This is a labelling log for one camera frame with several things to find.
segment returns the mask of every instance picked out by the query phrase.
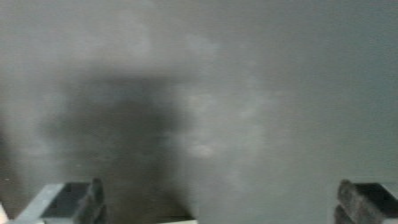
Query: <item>gray wall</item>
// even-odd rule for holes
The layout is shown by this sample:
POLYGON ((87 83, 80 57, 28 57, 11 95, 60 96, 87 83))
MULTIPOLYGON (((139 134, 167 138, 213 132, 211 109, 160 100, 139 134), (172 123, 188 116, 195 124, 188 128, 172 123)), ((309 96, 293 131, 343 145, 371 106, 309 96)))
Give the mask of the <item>gray wall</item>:
POLYGON ((332 223, 339 180, 398 178, 396 24, 387 0, 2 0, 12 216, 98 176, 114 223, 332 223))

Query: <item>gray surface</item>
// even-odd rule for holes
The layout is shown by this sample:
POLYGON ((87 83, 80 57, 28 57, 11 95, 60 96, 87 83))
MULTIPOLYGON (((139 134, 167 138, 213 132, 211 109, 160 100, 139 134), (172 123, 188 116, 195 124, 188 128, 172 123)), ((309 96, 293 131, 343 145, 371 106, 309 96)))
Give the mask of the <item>gray surface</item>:
POLYGON ((103 178, 114 223, 330 223, 398 178, 398 2, 2 0, 0 197, 103 178))

